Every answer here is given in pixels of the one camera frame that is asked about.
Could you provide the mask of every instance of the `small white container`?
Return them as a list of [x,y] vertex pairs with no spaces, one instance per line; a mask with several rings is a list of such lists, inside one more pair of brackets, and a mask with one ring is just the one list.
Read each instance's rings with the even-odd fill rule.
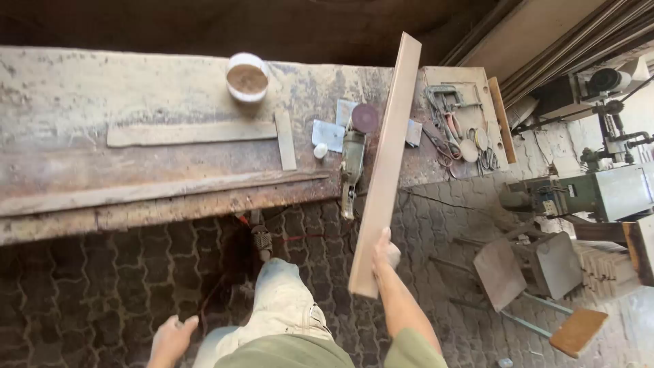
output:
[[249,52],[239,52],[238,54],[234,54],[228,64],[227,64],[227,71],[225,72],[225,80],[227,82],[227,89],[230,91],[230,94],[237,100],[241,102],[259,102],[261,101],[264,96],[266,95],[266,92],[268,90],[268,83],[266,83],[266,87],[264,88],[263,91],[253,93],[253,94],[248,94],[248,93],[243,93],[239,90],[237,90],[234,86],[230,84],[229,81],[227,81],[227,74],[236,66],[238,65],[251,65],[263,72],[263,74],[266,76],[266,79],[269,78],[270,70],[268,69],[268,65],[261,60],[257,55],[250,54]]

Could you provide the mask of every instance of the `workbench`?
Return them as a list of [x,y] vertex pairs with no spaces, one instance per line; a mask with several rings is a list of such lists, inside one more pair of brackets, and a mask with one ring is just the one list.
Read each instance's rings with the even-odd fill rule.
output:
[[[314,119],[333,122],[339,98],[370,103],[380,117],[392,68],[269,62],[271,77],[260,105],[241,105],[228,94],[228,59],[134,54],[63,48],[0,47],[0,196],[12,198],[120,185],[281,170],[275,140],[160,147],[107,147],[107,127],[192,124],[273,118],[286,109],[298,169],[325,168],[328,179],[193,194],[94,208],[0,218],[0,244],[222,215],[254,208],[339,198],[341,155],[313,156]],[[416,80],[411,118],[430,122],[426,83],[460,83],[464,97],[481,99],[461,112],[462,125],[488,126],[500,170],[508,168],[483,68],[423,67]],[[477,86],[477,92],[471,86]],[[369,136],[366,191],[379,139]],[[423,134],[407,146],[400,187],[478,175],[476,164],[457,162],[451,172],[435,161]]]

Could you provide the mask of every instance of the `sawdust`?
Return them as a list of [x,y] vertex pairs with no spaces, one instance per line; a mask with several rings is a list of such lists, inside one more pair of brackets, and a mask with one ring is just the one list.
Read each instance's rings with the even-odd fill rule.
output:
[[252,65],[237,65],[227,73],[227,83],[245,94],[257,94],[266,89],[268,78],[261,69]]

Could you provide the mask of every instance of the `wooden stool seat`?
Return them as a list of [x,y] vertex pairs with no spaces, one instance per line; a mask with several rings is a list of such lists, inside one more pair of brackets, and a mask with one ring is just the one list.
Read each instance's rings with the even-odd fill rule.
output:
[[577,359],[600,331],[608,316],[596,310],[577,309],[549,338],[549,343],[567,356]]

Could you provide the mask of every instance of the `paving stone floor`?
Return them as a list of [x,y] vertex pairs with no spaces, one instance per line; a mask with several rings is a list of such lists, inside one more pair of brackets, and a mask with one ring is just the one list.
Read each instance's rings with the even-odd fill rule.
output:
[[[411,189],[448,204],[398,192],[392,220],[392,239],[404,254],[398,273],[433,323],[450,367],[494,367],[499,358],[511,358],[514,367],[652,364],[650,288],[600,305],[579,293],[564,301],[611,316],[578,361],[495,313],[448,301],[478,300],[478,290],[428,256],[471,259],[471,249],[449,240],[461,234],[490,240],[497,221],[515,220],[499,208],[502,183],[542,175],[545,160],[574,154],[566,129],[538,135],[544,152],[530,135],[517,140],[520,163],[508,172]],[[381,303],[347,292],[358,225],[341,220],[336,201],[269,209],[264,218],[276,235],[275,254],[300,267],[336,342],[355,366],[380,367],[390,346]],[[283,241],[307,234],[324,236]],[[172,314],[197,314],[216,285],[205,308],[208,328],[243,323],[259,266],[247,246],[234,246],[243,239],[239,223],[221,217],[0,248],[0,367],[144,367],[157,327]],[[514,301],[510,309],[549,329],[562,322],[529,302]],[[198,332],[180,366],[192,365],[200,340]]]

